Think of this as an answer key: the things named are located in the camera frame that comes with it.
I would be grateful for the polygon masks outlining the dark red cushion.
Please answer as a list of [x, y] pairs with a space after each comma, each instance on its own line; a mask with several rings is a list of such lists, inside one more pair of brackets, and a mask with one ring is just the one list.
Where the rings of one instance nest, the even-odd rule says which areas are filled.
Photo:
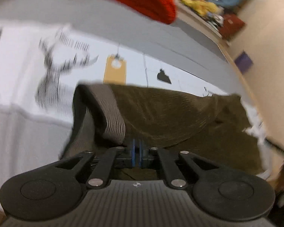
[[218, 29], [223, 40], [229, 40], [246, 25], [236, 14], [224, 14], [223, 19], [223, 25]]

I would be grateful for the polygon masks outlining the brown corduroy pants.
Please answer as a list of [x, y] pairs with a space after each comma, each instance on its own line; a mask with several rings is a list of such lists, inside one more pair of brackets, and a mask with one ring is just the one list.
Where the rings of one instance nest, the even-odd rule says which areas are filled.
[[241, 97], [114, 84], [80, 84], [73, 96], [73, 129], [61, 158], [142, 141], [177, 153], [192, 152], [234, 169], [264, 171], [257, 139]]

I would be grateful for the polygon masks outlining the purple folder by wall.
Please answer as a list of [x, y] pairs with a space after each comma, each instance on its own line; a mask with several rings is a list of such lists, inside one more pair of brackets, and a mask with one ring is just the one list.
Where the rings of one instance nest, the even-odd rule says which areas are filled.
[[242, 74], [246, 73], [253, 66], [252, 59], [249, 57], [249, 55], [245, 51], [243, 51], [234, 60], [234, 63]]

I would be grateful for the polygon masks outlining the yellow bear plush toy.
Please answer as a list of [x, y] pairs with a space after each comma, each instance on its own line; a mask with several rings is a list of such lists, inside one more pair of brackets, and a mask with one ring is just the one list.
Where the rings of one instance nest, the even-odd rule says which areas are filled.
[[206, 17], [208, 13], [219, 14], [220, 8], [205, 0], [179, 0], [182, 4], [192, 9], [201, 17]]

